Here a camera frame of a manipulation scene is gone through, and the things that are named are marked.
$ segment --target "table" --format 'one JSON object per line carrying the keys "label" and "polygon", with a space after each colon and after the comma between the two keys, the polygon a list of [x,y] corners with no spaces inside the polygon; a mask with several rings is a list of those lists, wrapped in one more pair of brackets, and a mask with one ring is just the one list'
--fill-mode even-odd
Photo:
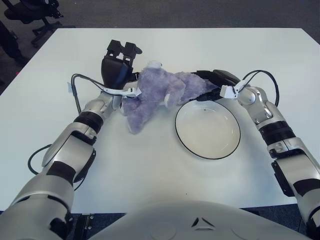
{"label": "table", "polygon": [[[0,210],[6,209],[33,176],[27,159],[52,143],[77,116],[68,92],[71,75],[102,81],[101,60],[111,39],[143,50],[134,61],[140,71],[158,60],[170,72],[227,70],[242,78],[255,69],[271,72],[279,85],[279,109],[295,134],[320,159],[320,46],[302,29],[58,29],[0,96]],[[263,74],[251,82],[275,99]],[[95,98],[94,85],[77,81],[82,107]],[[73,213],[123,213],[150,203],[203,200],[238,208],[295,203],[280,189],[266,144],[236,101],[219,103],[235,115],[241,130],[236,151],[223,159],[195,157],[178,141],[178,108],[161,108],[138,135],[115,112],[94,145],[97,157],[75,192]],[[40,170],[44,152],[32,165]]]}

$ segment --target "black cable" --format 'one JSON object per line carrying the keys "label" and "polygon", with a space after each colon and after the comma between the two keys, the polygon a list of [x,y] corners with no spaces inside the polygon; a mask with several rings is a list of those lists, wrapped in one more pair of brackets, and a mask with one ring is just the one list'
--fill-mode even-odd
{"label": "black cable", "polygon": [[28,169],[29,169],[30,172],[32,172],[34,175],[37,175],[38,172],[37,172],[36,170],[34,170],[33,167],[31,166],[31,160],[32,160],[32,158],[33,158],[37,153],[41,152],[42,150],[45,150],[45,149],[47,149],[47,148],[50,148],[51,145],[52,145],[52,144],[48,144],[47,146],[44,146],[44,147],[38,149],[37,151],[35,151],[34,153],[32,153],[32,155],[29,157],[29,159],[28,159],[28,164],[27,164],[27,165],[28,165]]}
{"label": "black cable", "polygon": [[96,81],[96,80],[91,79],[90,77],[87,77],[87,76],[79,74],[79,73],[75,73],[75,74],[72,75],[72,77],[71,77],[71,89],[72,89],[72,93],[73,93],[73,96],[74,96],[76,109],[78,110],[78,113],[80,114],[81,113],[81,107],[80,107],[78,93],[77,93],[77,89],[76,89],[76,85],[75,85],[75,79],[76,78],[82,78],[82,79],[85,79],[85,80],[88,80],[88,81],[92,82],[101,91],[103,91],[103,89],[101,87],[99,87],[99,85],[103,86],[103,87],[104,87],[104,85],[102,83]]}
{"label": "black cable", "polygon": [[249,75],[251,75],[253,73],[255,73],[255,74],[250,78],[250,80],[243,86],[243,88],[239,92],[241,92],[245,88],[245,86],[248,85],[248,83],[254,78],[255,75],[257,75],[258,73],[264,73],[264,74],[268,75],[271,78],[271,80],[273,81],[274,88],[275,88],[275,102],[274,102],[274,105],[276,105],[278,107],[280,94],[279,94],[279,87],[278,87],[278,84],[277,84],[277,81],[276,81],[275,77],[268,71],[254,70],[254,71],[249,72],[247,75],[245,75],[242,80],[245,80]]}
{"label": "black cable", "polygon": [[299,226],[298,226],[298,230],[297,230],[298,233],[300,233],[300,226],[301,226],[301,224],[302,224],[302,217],[301,217],[300,222],[299,222]]}
{"label": "black cable", "polygon": [[74,191],[76,191],[78,188],[80,188],[81,184],[85,181],[86,177],[84,177],[82,179],[82,181],[80,182],[80,184],[74,189]]}
{"label": "black cable", "polygon": [[[45,150],[45,149],[47,149],[47,148],[50,148],[51,145],[52,145],[52,144],[48,144],[47,146],[44,146],[44,147],[38,149],[37,151],[35,151],[34,153],[32,153],[32,155],[29,157],[28,163],[27,163],[28,169],[29,169],[30,172],[32,172],[34,175],[37,175],[37,174],[39,174],[39,173],[38,173],[36,170],[34,170],[33,167],[31,166],[32,158],[33,158],[37,153],[41,152],[42,150]],[[79,184],[74,190],[77,190],[77,189],[81,186],[81,184],[84,182],[85,179],[86,179],[86,177],[84,177],[84,178],[82,179],[82,181],[80,182],[80,184]]]}

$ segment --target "triangle logo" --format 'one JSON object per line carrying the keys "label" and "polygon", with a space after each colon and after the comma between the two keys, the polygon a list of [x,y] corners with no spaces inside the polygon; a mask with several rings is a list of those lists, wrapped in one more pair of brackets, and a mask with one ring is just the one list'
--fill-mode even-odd
{"label": "triangle logo", "polygon": [[216,227],[211,222],[204,219],[203,217],[197,217],[194,220],[191,228],[196,231],[214,231],[216,229]]}

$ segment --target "silver robot arm segment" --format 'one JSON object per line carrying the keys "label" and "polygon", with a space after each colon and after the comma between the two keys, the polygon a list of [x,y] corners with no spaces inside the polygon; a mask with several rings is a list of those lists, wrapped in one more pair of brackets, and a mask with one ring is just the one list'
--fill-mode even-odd
{"label": "silver robot arm segment", "polygon": [[295,197],[313,239],[320,236],[320,166],[287,124],[264,90],[247,86],[237,100],[249,113],[267,144],[275,177],[285,195]]}
{"label": "silver robot arm segment", "polygon": [[101,92],[69,124],[46,152],[42,172],[0,215],[0,239],[61,240],[72,228],[73,184],[82,180],[96,152],[93,144],[121,96]]}

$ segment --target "plush toy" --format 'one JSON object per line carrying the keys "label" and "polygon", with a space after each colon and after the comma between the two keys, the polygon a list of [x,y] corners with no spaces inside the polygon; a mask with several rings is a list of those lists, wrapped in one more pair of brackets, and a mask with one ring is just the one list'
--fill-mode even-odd
{"label": "plush toy", "polygon": [[142,130],[160,105],[171,109],[217,87],[189,72],[167,72],[158,61],[149,62],[141,71],[137,86],[141,94],[135,98],[122,98],[121,105],[133,134]]}

